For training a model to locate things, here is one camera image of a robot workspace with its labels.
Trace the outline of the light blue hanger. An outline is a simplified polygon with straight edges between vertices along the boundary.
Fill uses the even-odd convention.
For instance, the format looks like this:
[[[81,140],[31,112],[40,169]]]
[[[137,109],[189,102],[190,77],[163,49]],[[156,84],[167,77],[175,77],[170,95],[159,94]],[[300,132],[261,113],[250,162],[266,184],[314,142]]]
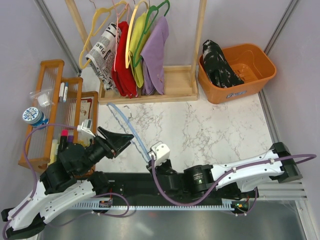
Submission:
[[[137,143],[139,144],[141,150],[139,150],[139,148],[135,142],[133,142],[133,145],[136,147],[138,152],[142,155],[142,158],[145,160],[145,162],[148,163],[151,159],[149,157],[147,148],[146,148],[145,144],[143,143],[143,141],[141,140],[141,138],[138,135],[135,128],[132,126],[132,124],[130,122],[130,118],[127,117],[114,103],[107,103],[106,105],[109,108],[110,112],[113,114],[113,117],[118,121],[120,126],[123,128],[123,130],[126,130],[126,128],[120,122],[120,120],[117,118],[116,114],[113,112],[112,109],[114,109],[117,112],[117,114],[119,116],[121,116],[122,121],[126,124],[127,128],[130,129],[131,133],[133,134],[134,138],[136,139]]]

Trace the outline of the black white-stained trousers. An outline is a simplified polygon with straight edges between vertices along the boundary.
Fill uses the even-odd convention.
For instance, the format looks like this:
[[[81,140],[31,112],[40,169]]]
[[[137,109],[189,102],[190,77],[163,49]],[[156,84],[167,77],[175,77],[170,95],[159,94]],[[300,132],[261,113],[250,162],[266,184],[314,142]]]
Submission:
[[[231,88],[244,84],[244,81],[233,71],[220,46],[212,40],[202,44],[203,69],[218,88]]]

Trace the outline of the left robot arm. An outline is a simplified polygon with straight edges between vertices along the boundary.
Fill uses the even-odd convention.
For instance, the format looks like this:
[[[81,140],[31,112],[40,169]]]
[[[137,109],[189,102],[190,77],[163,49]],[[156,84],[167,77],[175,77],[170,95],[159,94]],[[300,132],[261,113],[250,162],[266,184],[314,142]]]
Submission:
[[[90,145],[68,143],[39,177],[32,192],[15,208],[2,210],[5,222],[2,237],[19,240],[33,237],[44,230],[55,217],[88,198],[113,196],[107,175],[94,171],[81,184],[83,176],[102,158],[116,158],[130,144],[134,136],[98,128],[102,135],[93,135]]]

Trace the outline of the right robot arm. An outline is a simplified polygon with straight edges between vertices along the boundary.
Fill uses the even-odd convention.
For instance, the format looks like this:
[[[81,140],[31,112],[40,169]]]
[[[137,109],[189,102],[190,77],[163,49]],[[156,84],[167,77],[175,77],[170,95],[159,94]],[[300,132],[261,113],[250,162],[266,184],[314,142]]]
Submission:
[[[170,149],[158,142],[148,152],[147,169],[159,193],[173,201],[198,201],[210,195],[242,199],[268,181],[289,183],[302,179],[297,162],[282,143],[274,143],[257,156],[225,164],[195,165],[178,173],[173,169]]]

